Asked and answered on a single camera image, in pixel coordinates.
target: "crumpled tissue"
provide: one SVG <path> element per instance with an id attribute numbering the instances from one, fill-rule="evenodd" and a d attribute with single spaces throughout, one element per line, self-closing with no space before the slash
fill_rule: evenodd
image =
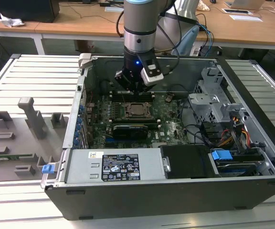
<path id="1" fill-rule="evenodd" d="M 198 4 L 198 7 L 197 7 L 197 10 L 210 11 L 210 8 L 207 5 L 205 5 L 202 0 L 200 0 L 199 4 Z"/>
<path id="2" fill-rule="evenodd" d="M 6 25 L 8 27 L 12 27 L 12 26 L 20 26 L 20 25 L 25 25 L 21 19 L 11 19 L 11 18 L 7 18 L 5 16 L 3 16 L 0 13 L 0 22 L 3 23 L 3 25 Z"/>

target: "sticker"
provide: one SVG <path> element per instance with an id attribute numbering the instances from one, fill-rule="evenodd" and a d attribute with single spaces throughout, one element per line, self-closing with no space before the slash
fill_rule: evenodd
<path id="1" fill-rule="evenodd" d="M 140 180 L 137 154 L 101 155 L 103 181 Z"/>
<path id="2" fill-rule="evenodd" d="M 102 158 L 103 155 L 104 155 L 104 152 L 96 152 L 96 151 L 89 152 L 89 158 Z"/>

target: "green circuit board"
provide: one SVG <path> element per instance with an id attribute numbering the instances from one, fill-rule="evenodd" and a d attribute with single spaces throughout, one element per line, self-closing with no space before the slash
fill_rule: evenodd
<path id="1" fill-rule="evenodd" d="M 93 127 L 93 144 L 89 147 L 96 149 L 151 148 L 159 147 L 161 144 L 188 144 L 183 124 L 178 118 L 181 110 L 179 100 L 172 100 L 167 103 L 165 101 L 166 97 L 166 93 L 155 93 L 155 99 L 146 103 L 151 111 L 151 114 L 149 114 L 150 118 L 154 118 L 155 122 L 159 119 L 160 125 L 159 128 L 149 128 L 147 138 L 141 140 L 115 140 L 111 133 L 111 127 L 114 124 L 109 122 L 109 119 L 118 117 L 120 120 L 127 120 L 124 107 L 127 106 L 128 102 L 112 102 L 109 96 L 98 97 L 94 101 L 96 106 L 92 110 L 92 115 L 90 115 L 92 118 L 90 125 Z"/>

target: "laptop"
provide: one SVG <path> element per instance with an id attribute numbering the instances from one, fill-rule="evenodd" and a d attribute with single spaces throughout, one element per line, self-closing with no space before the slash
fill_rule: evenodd
<path id="1" fill-rule="evenodd" d="M 258 10 L 265 0 L 234 0 L 234 2 L 225 1 L 224 3 L 232 9 Z"/>

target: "blue drive latch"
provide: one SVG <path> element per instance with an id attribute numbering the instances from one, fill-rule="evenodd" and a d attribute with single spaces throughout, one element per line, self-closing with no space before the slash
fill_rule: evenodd
<path id="1" fill-rule="evenodd" d="M 42 173 L 43 174 L 53 174 L 54 173 L 54 169 L 55 169 L 55 165 L 44 165 L 42 167 Z"/>
<path id="2" fill-rule="evenodd" d="M 229 150 L 215 150 L 212 152 L 214 160 L 232 160 L 233 157 Z"/>

